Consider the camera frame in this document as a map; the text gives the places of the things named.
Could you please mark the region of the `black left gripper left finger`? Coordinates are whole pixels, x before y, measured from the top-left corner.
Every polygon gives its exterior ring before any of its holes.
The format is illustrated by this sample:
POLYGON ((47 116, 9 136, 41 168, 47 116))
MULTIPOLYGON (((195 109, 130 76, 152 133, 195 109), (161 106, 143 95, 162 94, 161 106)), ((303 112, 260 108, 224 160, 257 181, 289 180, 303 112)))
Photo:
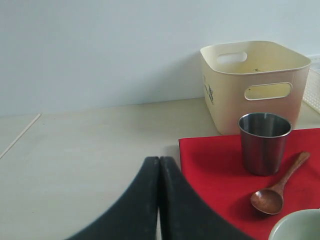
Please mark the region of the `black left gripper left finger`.
POLYGON ((155 240, 160 160, 146 157, 120 198, 70 240, 155 240))

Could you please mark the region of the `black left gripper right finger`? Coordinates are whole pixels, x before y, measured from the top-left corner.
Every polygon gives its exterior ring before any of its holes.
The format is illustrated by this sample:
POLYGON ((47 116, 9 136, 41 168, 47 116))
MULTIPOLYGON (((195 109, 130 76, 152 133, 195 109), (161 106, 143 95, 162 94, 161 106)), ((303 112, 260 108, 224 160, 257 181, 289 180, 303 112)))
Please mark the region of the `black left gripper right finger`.
POLYGON ((174 158, 159 160, 159 217, 163 240, 251 240, 194 191, 174 158))

